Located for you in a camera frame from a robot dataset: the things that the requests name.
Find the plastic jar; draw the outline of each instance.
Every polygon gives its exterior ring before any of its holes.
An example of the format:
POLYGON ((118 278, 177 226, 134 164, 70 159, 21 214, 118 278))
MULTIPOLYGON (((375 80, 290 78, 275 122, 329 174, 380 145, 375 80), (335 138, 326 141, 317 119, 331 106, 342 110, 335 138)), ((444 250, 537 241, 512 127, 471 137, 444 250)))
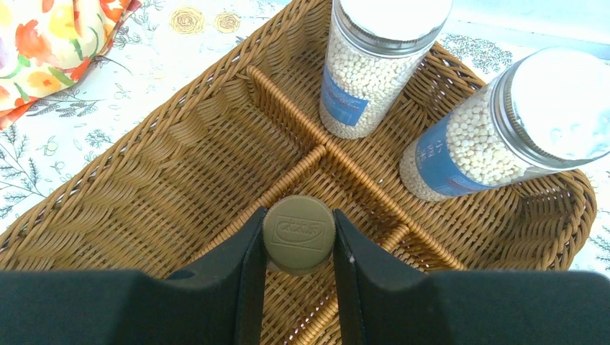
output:
POLYGON ((452 0, 334 0, 320 118, 334 135, 377 128, 434 44, 452 0))
POLYGON ((547 48, 517 62, 405 150, 404 185, 441 201, 564 170, 610 152, 610 67, 547 48))

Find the wicker basket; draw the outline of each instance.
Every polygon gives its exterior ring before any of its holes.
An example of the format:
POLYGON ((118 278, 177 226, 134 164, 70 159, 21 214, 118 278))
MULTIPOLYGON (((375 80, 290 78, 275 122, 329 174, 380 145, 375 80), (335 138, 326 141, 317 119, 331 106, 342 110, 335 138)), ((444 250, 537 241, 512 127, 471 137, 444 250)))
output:
MULTIPOLYGON (((423 271, 568 268, 596 214, 583 173, 442 203, 419 201, 400 183, 407 144, 483 85, 439 45, 371 136, 324 130, 330 7, 293 2, 152 112, 0 236, 0 267, 134 267, 165 277, 257 207, 306 194, 423 271)), ((308 277, 269 272, 266 284, 262 344, 340 343, 332 263, 308 277)))

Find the embossed logo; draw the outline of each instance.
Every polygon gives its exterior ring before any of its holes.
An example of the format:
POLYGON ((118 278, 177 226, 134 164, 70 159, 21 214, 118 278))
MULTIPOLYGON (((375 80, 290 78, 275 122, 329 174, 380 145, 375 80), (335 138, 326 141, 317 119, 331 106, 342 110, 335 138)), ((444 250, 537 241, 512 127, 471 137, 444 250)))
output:
POLYGON ((277 215, 272 243, 287 247, 322 250, 325 226, 323 221, 277 215))

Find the jar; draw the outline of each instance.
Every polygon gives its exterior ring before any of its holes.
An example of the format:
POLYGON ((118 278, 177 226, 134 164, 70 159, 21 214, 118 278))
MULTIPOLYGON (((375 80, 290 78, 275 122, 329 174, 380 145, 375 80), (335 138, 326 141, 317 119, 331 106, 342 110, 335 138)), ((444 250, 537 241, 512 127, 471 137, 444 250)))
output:
POLYGON ((441 201, 573 170, 610 152, 610 68, 547 48, 517 62, 404 151, 400 176, 441 201))
POLYGON ((451 0, 334 0, 319 113, 337 137, 377 128, 451 9, 451 0))

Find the blue label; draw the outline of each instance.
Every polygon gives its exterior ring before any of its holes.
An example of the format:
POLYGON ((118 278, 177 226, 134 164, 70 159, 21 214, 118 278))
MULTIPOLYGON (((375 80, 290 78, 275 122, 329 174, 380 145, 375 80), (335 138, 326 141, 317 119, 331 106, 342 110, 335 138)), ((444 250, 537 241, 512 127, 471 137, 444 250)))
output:
POLYGON ((364 112, 368 101, 354 97, 341 89, 324 65, 324 77, 322 79, 322 103, 330 116, 348 126, 355 126, 364 112))
POLYGON ((451 114, 430 127, 417 142, 415 164, 424 182, 444 196, 464 196, 490 187, 464 175, 449 156, 447 123, 451 114))

